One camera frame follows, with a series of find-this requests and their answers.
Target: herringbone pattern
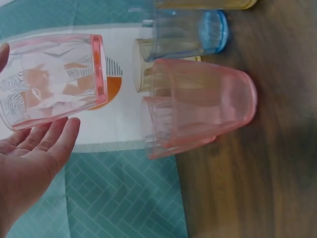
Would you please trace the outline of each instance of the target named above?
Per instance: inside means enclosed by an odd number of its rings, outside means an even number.
[[[144,150],[73,154],[66,166],[72,238],[186,238],[173,157]]]
[[[129,0],[16,0],[0,8],[0,39],[33,30],[109,23],[133,23]]]

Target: teal cloth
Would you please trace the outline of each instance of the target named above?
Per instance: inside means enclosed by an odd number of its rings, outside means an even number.
[[[16,0],[0,7],[0,40],[65,26],[136,23],[139,12],[129,12],[129,0]]]
[[[8,238],[187,238],[175,157],[74,153]]]

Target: finger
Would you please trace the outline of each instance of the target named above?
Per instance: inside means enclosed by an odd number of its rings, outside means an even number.
[[[30,153],[30,151],[27,149],[15,149],[9,152],[7,155],[21,157],[27,153]]]
[[[20,143],[17,148],[33,150],[41,142],[51,124],[52,123],[50,122],[33,128],[30,134],[26,137],[25,141]]]
[[[10,145],[17,146],[28,137],[30,132],[31,132],[31,129],[18,130],[17,132],[9,136],[7,139],[3,139],[1,141],[5,141],[9,143]]]
[[[34,148],[34,150],[48,151],[59,139],[68,118],[62,118],[54,121],[42,141]]]
[[[11,151],[15,150],[16,147],[9,143],[0,140],[0,155],[8,155]]]
[[[48,153],[54,160],[51,161],[51,163],[54,163],[56,168],[56,171],[54,171],[53,174],[56,175],[68,161],[75,146],[75,142],[79,133],[79,127],[80,120],[78,118],[69,119],[56,144],[48,150]]]
[[[8,43],[4,43],[0,46],[0,72],[4,69],[8,63],[10,53],[10,46]]]

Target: clear plastic cup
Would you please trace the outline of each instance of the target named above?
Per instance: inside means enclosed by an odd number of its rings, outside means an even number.
[[[136,39],[133,46],[134,85],[137,92],[149,92],[154,61],[144,61],[141,53],[140,42],[140,39]],[[201,61],[200,57],[189,57],[185,58],[185,60]]]
[[[141,50],[145,61],[186,58],[220,52],[228,40],[228,24],[220,10],[157,9],[145,0]]]
[[[141,104],[141,114],[142,114],[142,134],[145,143],[146,153],[149,159],[158,159],[170,155],[175,155],[182,153],[191,149],[198,148],[200,146],[206,145],[215,140],[215,136],[212,138],[192,141],[189,144],[182,144],[178,146],[173,145],[162,145],[156,136],[155,127],[157,126],[157,121],[155,114],[153,112],[153,105],[156,104],[157,107],[164,107],[167,98],[156,98],[156,97],[143,97]]]
[[[9,43],[0,74],[0,116],[11,130],[30,128],[107,102],[100,35],[53,35]]]

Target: orange shape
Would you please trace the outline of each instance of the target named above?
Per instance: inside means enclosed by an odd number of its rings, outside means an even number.
[[[107,86],[108,86],[108,102],[101,104],[99,106],[96,106],[94,108],[91,108],[89,110],[96,110],[99,108],[104,107],[105,105],[107,105],[109,102],[111,102],[116,95],[118,94],[118,92],[120,91],[121,88],[121,84],[122,84],[122,78],[121,77],[107,77]]]

